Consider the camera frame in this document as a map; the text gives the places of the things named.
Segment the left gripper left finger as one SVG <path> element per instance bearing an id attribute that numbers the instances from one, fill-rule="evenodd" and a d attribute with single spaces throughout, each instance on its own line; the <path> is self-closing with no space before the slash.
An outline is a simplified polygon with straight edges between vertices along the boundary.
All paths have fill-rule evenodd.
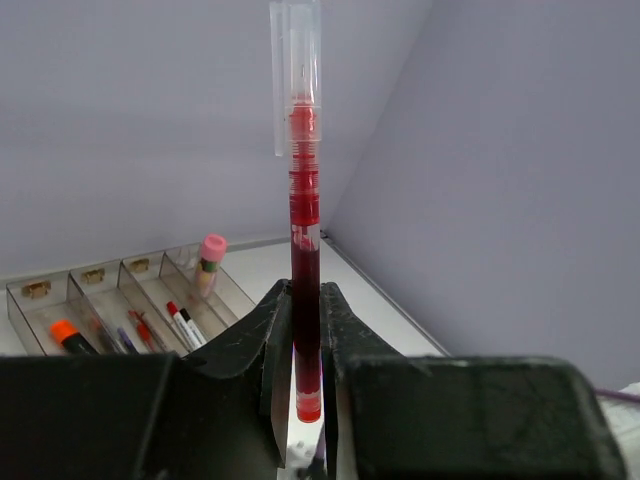
<path id="1" fill-rule="evenodd" d="M 187 470 L 284 465 L 292 368 L 290 282 L 278 280 L 246 316 L 191 354 Z"/>

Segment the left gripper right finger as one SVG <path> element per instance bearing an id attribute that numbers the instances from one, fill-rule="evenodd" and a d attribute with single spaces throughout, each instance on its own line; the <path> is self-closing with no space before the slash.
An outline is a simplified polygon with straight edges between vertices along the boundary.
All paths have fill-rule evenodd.
<path id="1" fill-rule="evenodd" d="M 348 367 L 377 357 L 400 353 L 368 327 L 352 310 L 339 286 L 320 288 L 320 358 L 324 407 L 325 464 L 330 479 L 338 477 L 339 414 L 349 406 L 341 401 Z"/>

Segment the red-capped whiteboard marker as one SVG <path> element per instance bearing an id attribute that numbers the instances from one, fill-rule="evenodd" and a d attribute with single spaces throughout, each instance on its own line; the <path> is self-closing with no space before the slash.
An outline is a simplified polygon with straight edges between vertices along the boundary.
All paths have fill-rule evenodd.
<path id="1" fill-rule="evenodd" d="M 185 338 L 188 346 L 192 351 L 197 350 L 200 347 L 200 343 L 193 332 L 190 330 L 186 320 L 180 313 L 180 310 L 177 308 L 177 305 L 174 302 L 169 301 L 166 303 L 166 308 L 170 316 L 173 318 L 178 329 L 180 330 L 181 334 Z"/>

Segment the red gel pen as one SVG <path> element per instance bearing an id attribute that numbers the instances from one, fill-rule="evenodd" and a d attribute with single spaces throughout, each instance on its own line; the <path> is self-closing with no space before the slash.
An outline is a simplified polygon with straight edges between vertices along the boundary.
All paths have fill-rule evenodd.
<path id="1" fill-rule="evenodd" d="M 156 339 L 153 329 L 144 317 L 143 312 L 137 310 L 129 310 L 128 316 L 134 326 L 138 337 L 151 353 L 163 353 L 164 348 Z"/>

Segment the dark purple gel pen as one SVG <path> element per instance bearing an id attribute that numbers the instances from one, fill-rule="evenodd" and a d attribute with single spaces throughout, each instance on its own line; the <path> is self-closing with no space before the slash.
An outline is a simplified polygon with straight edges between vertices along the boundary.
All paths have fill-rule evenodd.
<path id="1" fill-rule="evenodd" d="M 117 327 L 116 332 L 126 353 L 134 355 L 140 354 L 139 348 L 133 342 L 124 327 Z"/>

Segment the blue gel pen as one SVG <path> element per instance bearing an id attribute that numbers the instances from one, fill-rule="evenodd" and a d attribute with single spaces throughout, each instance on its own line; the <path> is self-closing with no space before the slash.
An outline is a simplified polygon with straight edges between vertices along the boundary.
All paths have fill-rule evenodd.
<path id="1" fill-rule="evenodd" d="M 93 319 L 91 329 L 103 354 L 120 354 L 118 343 L 112 338 L 108 329 L 98 320 Z"/>

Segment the orange highlighter marker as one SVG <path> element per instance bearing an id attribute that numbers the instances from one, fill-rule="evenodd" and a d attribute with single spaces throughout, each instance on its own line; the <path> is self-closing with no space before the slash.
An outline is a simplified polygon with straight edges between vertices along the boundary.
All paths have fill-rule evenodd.
<path id="1" fill-rule="evenodd" d="M 98 355 L 99 352 L 68 319 L 61 319 L 49 327 L 52 338 L 69 354 Z"/>

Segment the red slim pen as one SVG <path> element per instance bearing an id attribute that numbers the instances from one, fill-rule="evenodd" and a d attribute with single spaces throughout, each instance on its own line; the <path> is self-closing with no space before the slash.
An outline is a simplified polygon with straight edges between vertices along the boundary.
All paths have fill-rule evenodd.
<path id="1" fill-rule="evenodd" d="M 298 100 L 288 114 L 291 133 L 289 207 L 291 224 L 291 299 L 296 411 L 304 423 L 321 414 L 320 363 L 320 213 L 317 112 Z"/>

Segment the clear pen cap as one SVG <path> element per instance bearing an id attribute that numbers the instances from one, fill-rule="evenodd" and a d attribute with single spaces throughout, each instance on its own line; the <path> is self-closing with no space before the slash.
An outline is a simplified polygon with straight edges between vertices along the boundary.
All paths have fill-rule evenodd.
<path id="1" fill-rule="evenodd" d="M 281 157 L 297 142 L 322 139 L 321 3 L 269 5 L 274 150 Z"/>

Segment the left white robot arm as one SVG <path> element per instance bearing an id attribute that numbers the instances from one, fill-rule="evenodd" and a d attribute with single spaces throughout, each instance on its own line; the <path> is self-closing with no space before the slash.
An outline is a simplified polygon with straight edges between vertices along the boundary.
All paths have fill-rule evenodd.
<path id="1" fill-rule="evenodd" d="M 334 282 L 321 286 L 321 311 L 331 313 L 337 318 L 339 327 L 354 326 L 363 337 L 357 339 L 354 333 L 347 335 L 358 353 L 367 349 L 378 349 L 384 353 L 403 356 L 402 351 L 395 349 L 394 343 L 388 343 L 383 337 L 361 321 L 352 311 L 339 286 Z M 211 290 L 197 289 L 189 297 L 189 310 L 199 315 L 199 325 L 207 332 L 210 339 L 218 338 L 225 328 L 234 327 L 256 308 L 256 304 L 234 283 L 221 281 L 219 286 Z M 260 400 L 259 413 L 267 420 L 279 449 L 279 461 L 284 462 L 286 448 L 303 434 L 292 433 L 290 424 L 294 421 L 295 408 L 290 405 L 293 395 L 291 386 L 291 362 L 293 355 L 290 348 L 284 348 L 284 359 L 277 360 L 271 353 L 266 370 L 276 373 L 280 378 L 269 380 Z M 639 405 L 634 401 L 639 398 L 637 383 L 625 387 L 621 391 L 602 391 L 599 393 L 600 406 L 605 414 L 611 431 L 629 468 L 629 477 L 639 477 Z"/>

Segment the clear four-compartment organizer tray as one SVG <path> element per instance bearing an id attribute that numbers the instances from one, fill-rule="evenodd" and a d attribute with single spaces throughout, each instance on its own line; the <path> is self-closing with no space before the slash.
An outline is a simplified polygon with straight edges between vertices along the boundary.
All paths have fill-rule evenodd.
<path id="1" fill-rule="evenodd" d="M 129 310 L 137 310 L 144 313 L 164 352 L 185 356 L 192 350 L 166 303 L 172 301 L 179 310 L 185 308 L 206 340 L 211 340 L 199 325 L 199 315 L 189 310 L 189 297 L 197 290 L 194 273 L 199 250 L 198 245 L 187 244 L 10 282 L 6 286 L 9 321 L 30 355 L 65 354 L 49 331 L 61 319 L 71 321 L 98 352 L 100 346 L 91 329 L 93 319 L 108 329 L 121 353 L 126 352 L 117 327 L 125 328 L 140 354 L 151 353 L 128 316 Z M 221 281 L 240 287 L 224 269 L 218 270 L 214 289 Z"/>

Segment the pink-capped glue stick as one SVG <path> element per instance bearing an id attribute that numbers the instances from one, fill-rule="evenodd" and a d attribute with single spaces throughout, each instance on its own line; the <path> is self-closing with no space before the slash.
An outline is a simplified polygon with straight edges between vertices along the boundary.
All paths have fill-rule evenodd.
<path id="1" fill-rule="evenodd" d="M 226 238 L 215 233 L 208 234 L 201 244 L 194 273 L 194 286 L 203 298 L 209 297 L 214 291 L 217 273 L 227 247 Z"/>

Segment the aluminium side rail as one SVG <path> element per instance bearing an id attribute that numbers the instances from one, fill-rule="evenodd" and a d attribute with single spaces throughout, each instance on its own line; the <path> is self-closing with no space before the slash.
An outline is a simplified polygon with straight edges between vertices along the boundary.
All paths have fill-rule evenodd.
<path id="1" fill-rule="evenodd" d="M 355 315 L 407 356 L 447 356 L 440 343 L 321 232 L 321 281 L 336 283 Z"/>

